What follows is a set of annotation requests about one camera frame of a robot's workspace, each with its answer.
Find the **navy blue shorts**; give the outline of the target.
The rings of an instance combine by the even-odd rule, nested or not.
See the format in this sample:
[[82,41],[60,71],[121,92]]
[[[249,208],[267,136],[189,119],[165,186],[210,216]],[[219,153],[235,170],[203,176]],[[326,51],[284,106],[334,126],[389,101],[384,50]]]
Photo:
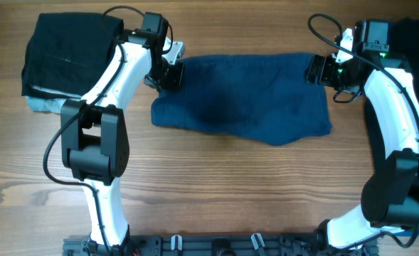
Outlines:
[[203,55],[181,60],[182,88],[162,91],[152,124],[282,146],[332,130],[327,96],[309,84],[311,53]]

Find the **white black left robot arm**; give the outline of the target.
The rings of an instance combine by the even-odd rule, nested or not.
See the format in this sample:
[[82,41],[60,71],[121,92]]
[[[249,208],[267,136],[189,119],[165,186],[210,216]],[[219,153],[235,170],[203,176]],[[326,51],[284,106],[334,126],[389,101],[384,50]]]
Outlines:
[[61,108],[63,165],[82,187],[92,231],[81,255],[134,255],[120,195],[120,178],[129,160],[124,112],[141,83],[161,92],[178,91],[184,43],[173,41],[172,28],[160,14],[143,14],[140,28],[118,38],[115,55],[96,85],[81,100]]

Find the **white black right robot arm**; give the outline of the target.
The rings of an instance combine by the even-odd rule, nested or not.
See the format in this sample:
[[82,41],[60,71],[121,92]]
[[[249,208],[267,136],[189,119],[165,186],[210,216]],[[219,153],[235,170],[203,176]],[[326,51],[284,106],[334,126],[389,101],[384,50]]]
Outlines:
[[369,254],[373,241],[405,232],[410,236],[400,246],[408,248],[419,236],[419,101],[410,63],[392,47],[392,30],[388,21],[359,21],[340,30],[333,54],[314,56],[306,70],[310,84],[366,98],[374,162],[360,204],[319,225],[309,242],[313,253]]

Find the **folded dark green trousers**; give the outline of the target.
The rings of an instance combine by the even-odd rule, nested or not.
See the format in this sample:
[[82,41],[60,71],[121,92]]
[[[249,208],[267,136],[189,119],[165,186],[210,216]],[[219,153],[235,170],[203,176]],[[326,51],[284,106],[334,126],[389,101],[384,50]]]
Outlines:
[[23,96],[80,98],[89,92],[114,55],[113,36],[124,21],[97,13],[42,13],[26,46]]

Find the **folded light grey garment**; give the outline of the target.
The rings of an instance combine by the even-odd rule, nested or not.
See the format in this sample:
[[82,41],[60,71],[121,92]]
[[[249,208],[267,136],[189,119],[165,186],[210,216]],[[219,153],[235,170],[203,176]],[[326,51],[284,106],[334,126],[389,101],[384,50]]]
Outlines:
[[26,103],[32,112],[60,114],[65,98],[42,99],[26,96]]

